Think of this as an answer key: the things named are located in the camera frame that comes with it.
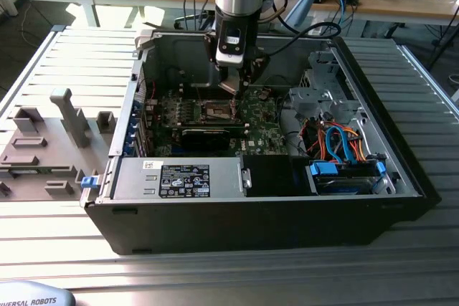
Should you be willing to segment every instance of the blue cable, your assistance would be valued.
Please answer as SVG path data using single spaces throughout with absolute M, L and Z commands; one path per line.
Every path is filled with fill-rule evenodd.
M 341 24 L 344 20 L 344 12 L 346 11 L 346 7 L 344 6 L 344 0 L 339 0 L 340 7 L 341 7 L 341 18 L 339 19 L 339 23 Z
M 344 155 L 346 156 L 346 159 L 348 161 L 351 162 L 351 164 L 357 164 L 357 161 L 355 160 L 354 156 L 352 155 L 352 152 L 351 150 L 349 150 L 349 146 L 348 146 L 348 143 L 347 143 L 347 135 L 346 133 L 344 132 L 344 130 L 342 130 L 340 127 L 336 127 L 335 125 L 333 127 L 330 127 L 328 130 L 327 130 L 327 134 L 325 135 L 325 144 L 326 144 L 326 147 L 327 147 L 327 151 L 328 153 L 330 153 L 330 155 L 335 158 L 338 163 L 343 163 L 342 159 L 339 158 L 336 153 L 333 152 L 333 150 L 331 149 L 331 143 L 330 143 L 330 139 L 331 139 L 331 133 L 333 132 L 333 130 L 337 130 L 339 131 L 339 133 L 341 134 L 341 139 L 343 141 L 343 150 L 344 150 Z

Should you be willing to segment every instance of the green circuit board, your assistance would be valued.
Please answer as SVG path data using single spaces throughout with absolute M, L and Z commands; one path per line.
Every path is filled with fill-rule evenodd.
M 250 89 L 242 100 L 233 101 L 190 100 L 170 92 L 158 100 L 159 112 L 152 124 L 153 154 L 162 157 L 287 154 L 277 123 L 281 98 L 262 88 Z M 181 147 L 181 133 L 186 128 L 228 131 L 231 135 L 229 148 L 186 152 Z

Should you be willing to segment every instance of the warning label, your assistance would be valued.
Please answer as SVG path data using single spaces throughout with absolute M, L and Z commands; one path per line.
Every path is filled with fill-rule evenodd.
M 208 165 L 163 165 L 161 188 L 163 199 L 210 197 Z

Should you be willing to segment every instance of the motherboard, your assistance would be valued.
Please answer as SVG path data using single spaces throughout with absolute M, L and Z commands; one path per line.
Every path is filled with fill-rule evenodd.
M 287 154 L 278 125 L 282 99 L 283 95 L 266 87 L 251 88 L 241 100 L 198 89 L 169 90 L 158 98 L 155 107 L 151 124 L 153 154 L 160 157 Z

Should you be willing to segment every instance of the sticker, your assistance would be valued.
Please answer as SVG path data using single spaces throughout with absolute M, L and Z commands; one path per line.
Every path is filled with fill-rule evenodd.
M 9 172 L 13 173 L 14 175 L 25 175 L 25 174 L 36 175 L 38 173 L 37 170 L 10 170 Z
M 159 170 L 163 165 L 163 161 L 143 161 L 143 170 Z
M 209 166 L 162 165 L 159 196 L 163 199 L 210 197 Z

